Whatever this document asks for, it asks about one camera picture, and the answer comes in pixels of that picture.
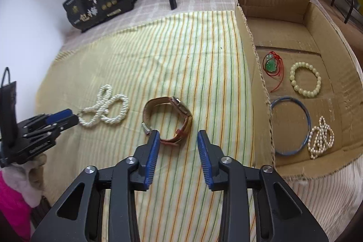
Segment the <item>pink left sleeve forearm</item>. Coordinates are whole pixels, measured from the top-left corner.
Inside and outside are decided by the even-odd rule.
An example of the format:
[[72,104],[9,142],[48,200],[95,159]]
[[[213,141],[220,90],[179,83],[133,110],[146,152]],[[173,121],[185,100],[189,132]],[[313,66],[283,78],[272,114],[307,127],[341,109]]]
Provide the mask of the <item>pink left sleeve forearm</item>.
[[1,173],[1,214],[17,234],[20,241],[31,238],[31,207],[21,193],[10,188]]

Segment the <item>left hand white glove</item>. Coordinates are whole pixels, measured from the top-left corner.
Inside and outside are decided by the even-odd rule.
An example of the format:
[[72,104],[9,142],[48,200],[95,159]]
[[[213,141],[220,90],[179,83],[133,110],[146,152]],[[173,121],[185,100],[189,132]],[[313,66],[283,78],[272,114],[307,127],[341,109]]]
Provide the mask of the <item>left hand white glove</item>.
[[46,161],[46,154],[41,153],[25,164],[12,163],[1,168],[5,183],[20,193],[31,208],[37,207],[41,202]]

